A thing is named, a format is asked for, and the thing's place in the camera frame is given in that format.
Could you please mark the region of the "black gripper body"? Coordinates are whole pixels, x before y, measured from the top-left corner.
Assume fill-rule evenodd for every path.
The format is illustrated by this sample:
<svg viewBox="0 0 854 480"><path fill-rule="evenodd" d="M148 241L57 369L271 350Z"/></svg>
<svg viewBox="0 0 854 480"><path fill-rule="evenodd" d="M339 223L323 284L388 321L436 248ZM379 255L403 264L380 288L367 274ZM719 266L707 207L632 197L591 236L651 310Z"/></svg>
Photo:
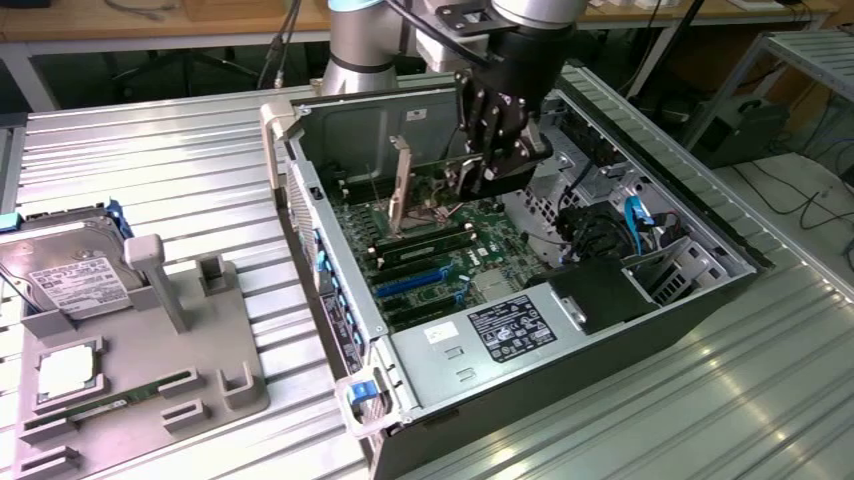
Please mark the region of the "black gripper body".
<svg viewBox="0 0 854 480"><path fill-rule="evenodd" d="M568 58L575 31L570 24L562 29L519 27L491 33L487 66L472 67L484 98L523 99L527 107L538 107Z"/></svg>

